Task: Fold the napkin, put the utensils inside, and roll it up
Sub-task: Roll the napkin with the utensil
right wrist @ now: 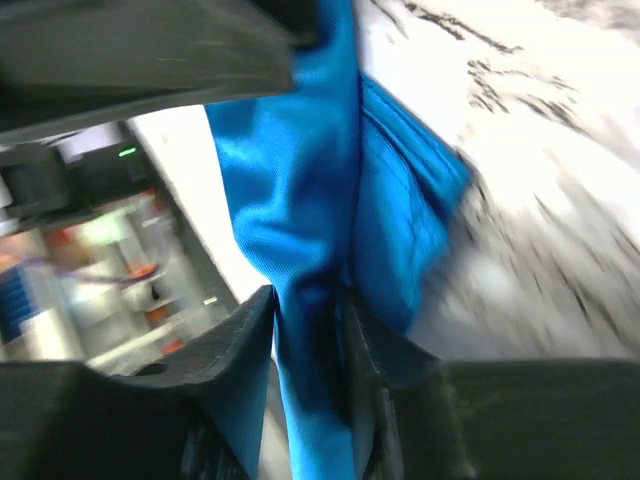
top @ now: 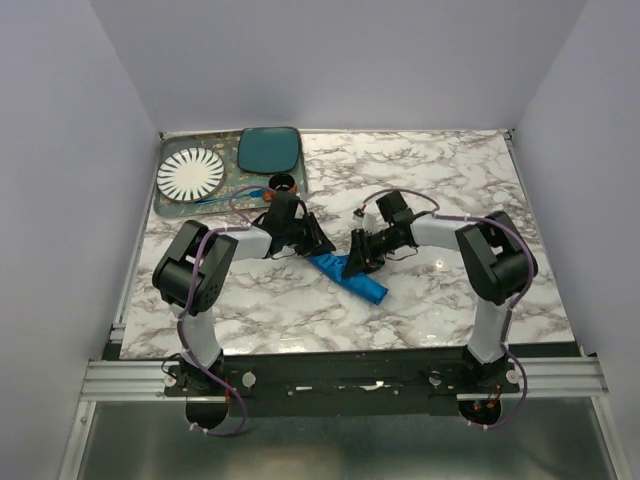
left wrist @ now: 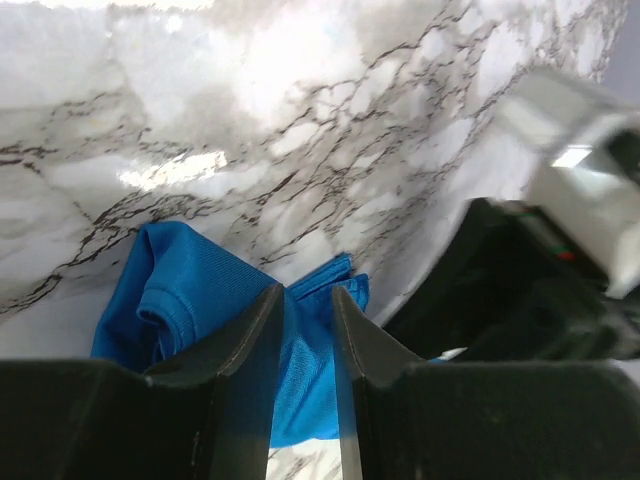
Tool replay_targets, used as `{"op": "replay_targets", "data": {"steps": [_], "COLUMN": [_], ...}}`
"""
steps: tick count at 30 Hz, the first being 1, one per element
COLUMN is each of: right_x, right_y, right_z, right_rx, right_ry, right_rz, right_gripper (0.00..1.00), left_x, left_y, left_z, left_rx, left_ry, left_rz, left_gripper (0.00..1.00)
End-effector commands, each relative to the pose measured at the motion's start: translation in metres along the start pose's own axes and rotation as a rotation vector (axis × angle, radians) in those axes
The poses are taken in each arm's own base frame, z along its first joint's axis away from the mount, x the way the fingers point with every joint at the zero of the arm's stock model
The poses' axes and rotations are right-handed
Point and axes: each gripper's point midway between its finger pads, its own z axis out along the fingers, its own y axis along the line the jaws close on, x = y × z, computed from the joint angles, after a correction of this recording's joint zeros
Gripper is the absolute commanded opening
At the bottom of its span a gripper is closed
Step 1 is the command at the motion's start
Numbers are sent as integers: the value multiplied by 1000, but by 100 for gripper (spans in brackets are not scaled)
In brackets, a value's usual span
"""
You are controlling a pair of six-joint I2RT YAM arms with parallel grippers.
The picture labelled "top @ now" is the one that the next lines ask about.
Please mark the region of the blue cloth napkin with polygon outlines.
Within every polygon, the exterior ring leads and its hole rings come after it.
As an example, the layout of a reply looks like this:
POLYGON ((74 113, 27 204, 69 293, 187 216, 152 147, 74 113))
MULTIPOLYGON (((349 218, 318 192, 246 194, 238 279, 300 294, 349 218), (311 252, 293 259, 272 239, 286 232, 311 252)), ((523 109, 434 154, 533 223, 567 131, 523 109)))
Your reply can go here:
POLYGON ((379 305, 388 294, 385 286, 364 273, 357 273, 347 278, 345 276, 346 255, 328 253, 308 257, 307 261, 344 290, 368 303, 379 305))

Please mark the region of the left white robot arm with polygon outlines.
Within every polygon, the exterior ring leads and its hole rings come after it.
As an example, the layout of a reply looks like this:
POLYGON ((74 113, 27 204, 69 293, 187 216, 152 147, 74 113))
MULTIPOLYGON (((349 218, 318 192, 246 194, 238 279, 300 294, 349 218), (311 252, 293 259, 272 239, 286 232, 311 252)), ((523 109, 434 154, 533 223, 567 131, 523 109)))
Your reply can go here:
POLYGON ((315 214, 291 193, 277 193, 268 210, 245 226, 210 229, 189 220, 152 275, 152 284, 177 319, 181 357, 191 367, 187 382, 201 395, 231 392, 215 365, 222 354, 212 307, 234 262, 271 259, 283 249, 310 258, 335 251, 315 214))

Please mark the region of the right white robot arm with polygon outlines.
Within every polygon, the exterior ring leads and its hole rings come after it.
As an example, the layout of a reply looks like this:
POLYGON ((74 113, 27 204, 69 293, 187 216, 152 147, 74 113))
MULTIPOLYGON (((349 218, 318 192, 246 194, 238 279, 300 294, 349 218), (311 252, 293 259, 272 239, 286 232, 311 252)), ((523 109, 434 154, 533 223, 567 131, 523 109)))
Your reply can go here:
POLYGON ((437 247, 460 254, 468 281, 478 297, 471 337, 463 348, 460 379, 480 392, 507 366, 507 337, 516 305, 538 273, 537 261, 511 217, 504 211, 483 217, 444 215, 436 209, 414 213, 405 189, 385 189, 374 196, 388 227, 351 232, 351 248, 342 276, 380 270, 386 257, 402 247, 437 247))

